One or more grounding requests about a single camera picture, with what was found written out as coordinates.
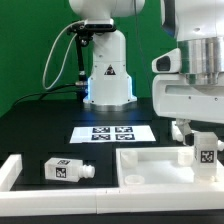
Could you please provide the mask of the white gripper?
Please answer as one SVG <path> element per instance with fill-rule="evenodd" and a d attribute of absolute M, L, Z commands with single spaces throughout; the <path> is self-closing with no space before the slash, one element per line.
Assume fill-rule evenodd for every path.
<path fill-rule="evenodd" d="M 216 85 L 190 85 L 180 74 L 157 75 L 152 97 L 158 116 L 176 119 L 187 146 L 194 144 L 190 120 L 224 124 L 224 75 Z"/>

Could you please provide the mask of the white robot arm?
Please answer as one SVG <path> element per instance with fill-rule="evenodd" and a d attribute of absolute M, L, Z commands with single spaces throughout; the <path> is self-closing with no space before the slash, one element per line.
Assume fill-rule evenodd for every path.
<path fill-rule="evenodd" d="M 142 11 L 146 0 L 69 0 L 93 37 L 91 75 L 85 106 L 121 109 L 137 101 L 126 71 L 137 45 L 125 39 L 114 20 Z M 174 118 L 183 132 L 188 123 L 224 124 L 224 0 L 159 0 L 161 26 L 176 48 L 152 61 L 154 111 Z"/>

